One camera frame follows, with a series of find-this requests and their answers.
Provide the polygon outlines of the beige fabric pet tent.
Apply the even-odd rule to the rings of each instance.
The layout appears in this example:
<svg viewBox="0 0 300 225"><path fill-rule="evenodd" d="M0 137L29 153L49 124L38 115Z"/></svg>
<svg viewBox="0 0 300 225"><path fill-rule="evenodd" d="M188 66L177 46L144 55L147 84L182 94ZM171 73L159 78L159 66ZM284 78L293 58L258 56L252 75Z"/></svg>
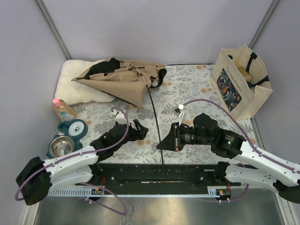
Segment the beige fabric pet tent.
<svg viewBox="0 0 300 225"><path fill-rule="evenodd" d="M145 93L160 87L166 73L165 64L111 57L92 65L72 81L142 109Z"/></svg>

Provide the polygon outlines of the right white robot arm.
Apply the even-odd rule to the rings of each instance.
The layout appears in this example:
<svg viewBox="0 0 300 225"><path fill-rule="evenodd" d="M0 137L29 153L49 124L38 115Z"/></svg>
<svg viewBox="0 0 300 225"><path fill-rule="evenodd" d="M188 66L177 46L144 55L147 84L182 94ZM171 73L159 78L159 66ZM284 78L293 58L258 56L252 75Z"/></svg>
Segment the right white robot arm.
<svg viewBox="0 0 300 225"><path fill-rule="evenodd" d="M280 159L247 141L243 136L218 126L216 120L202 113L193 120L193 127L172 123L169 134L157 145L159 150L181 151L185 145L209 145L217 156L245 162L244 168L218 162L214 182L220 186L240 183L260 186L279 194L283 199L300 202L300 165Z"/></svg>

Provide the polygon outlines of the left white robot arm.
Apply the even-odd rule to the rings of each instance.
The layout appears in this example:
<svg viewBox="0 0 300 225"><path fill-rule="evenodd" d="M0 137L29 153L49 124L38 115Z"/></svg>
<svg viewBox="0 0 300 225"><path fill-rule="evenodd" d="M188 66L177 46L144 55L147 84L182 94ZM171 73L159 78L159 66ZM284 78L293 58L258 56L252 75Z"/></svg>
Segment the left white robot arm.
<svg viewBox="0 0 300 225"><path fill-rule="evenodd" d="M101 172L90 166L110 158L127 142L145 139L148 128L139 120L131 124L116 123L108 132L92 141L88 146L65 156L41 160L32 158L16 178L18 190L16 201L34 205L48 196L51 191L82 182L97 185L101 182Z"/></svg>

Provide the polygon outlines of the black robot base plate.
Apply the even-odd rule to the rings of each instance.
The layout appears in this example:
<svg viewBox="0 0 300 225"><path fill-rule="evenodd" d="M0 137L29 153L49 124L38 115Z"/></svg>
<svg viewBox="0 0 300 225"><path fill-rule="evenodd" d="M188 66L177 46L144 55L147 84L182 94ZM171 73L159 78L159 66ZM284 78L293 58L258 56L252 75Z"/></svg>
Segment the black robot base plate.
<svg viewBox="0 0 300 225"><path fill-rule="evenodd" d="M162 165L159 164L96 164L91 165L92 178L87 182L97 186L184 183L201 187L227 186L227 162L216 165Z"/></svg>

